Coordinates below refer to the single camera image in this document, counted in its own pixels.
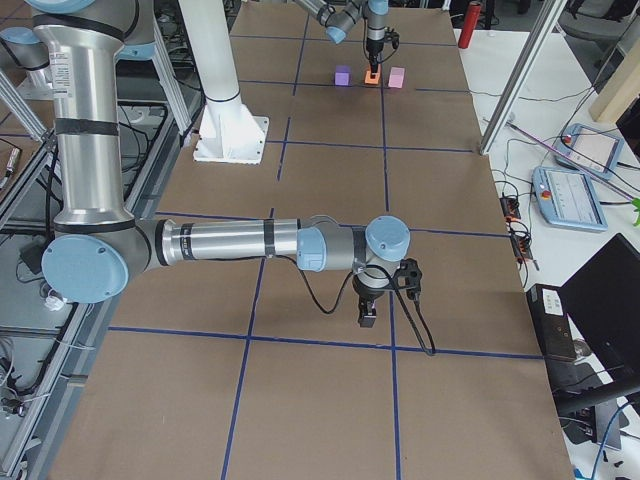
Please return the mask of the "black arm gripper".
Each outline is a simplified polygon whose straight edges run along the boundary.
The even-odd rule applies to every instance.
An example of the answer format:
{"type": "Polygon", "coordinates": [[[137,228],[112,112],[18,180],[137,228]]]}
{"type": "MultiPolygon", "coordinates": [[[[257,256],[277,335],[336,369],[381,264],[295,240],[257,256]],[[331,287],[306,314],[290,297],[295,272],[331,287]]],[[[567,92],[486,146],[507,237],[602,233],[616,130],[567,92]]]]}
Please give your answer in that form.
{"type": "Polygon", "coordinates": [[[392,289],[391,281],[386,276],[378,278],[360,273],[354,276],[352,285],[358,295],[358,325],[372,328],[376,322],[376,300],[392,289]]]}

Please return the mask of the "black second arm gripper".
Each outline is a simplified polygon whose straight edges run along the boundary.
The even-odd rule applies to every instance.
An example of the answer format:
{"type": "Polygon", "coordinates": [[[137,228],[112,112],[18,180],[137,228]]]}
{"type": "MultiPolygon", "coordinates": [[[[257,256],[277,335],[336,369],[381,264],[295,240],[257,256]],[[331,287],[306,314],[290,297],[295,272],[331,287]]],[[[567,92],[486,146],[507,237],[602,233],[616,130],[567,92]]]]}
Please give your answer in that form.
{"type": "Polygon", "coordinates": [[[383,40],[366,40],[366,52],[368,55],[369,65],[370,65],[370,73],[377,74],[379,72],[379,55],[382,53],[384,49],[384,41],[383,40]]]}

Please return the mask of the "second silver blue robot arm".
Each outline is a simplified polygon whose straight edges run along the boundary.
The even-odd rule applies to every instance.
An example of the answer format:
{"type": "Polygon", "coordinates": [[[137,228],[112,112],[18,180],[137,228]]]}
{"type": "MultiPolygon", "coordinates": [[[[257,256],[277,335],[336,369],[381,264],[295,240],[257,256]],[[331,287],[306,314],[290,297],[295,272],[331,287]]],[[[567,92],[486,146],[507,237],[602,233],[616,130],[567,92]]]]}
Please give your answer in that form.
{"type": "MultiPolygon", "coordinates": [[[[399,45],[397,32],[387,26],[389,4],[387,1],[346,1],[341,10],[337,10],[328,1],[296,1],[319,25],[325,29],[326,36],[335,44],[346,39],[349,32],[362,20],[364,22],[363,52],[368,61],[365,74],[367,85],[377,86],[381,83],[381,65],[384,45],[390,43],[395,52],[399,45]]],[[[360,327],[371,328],[376,320],[375,301],[390,287],[382,270],[379,276],[373,275],[364,258],[357,257],[352,268],[352,283],[358,295],[360,327]]]]}

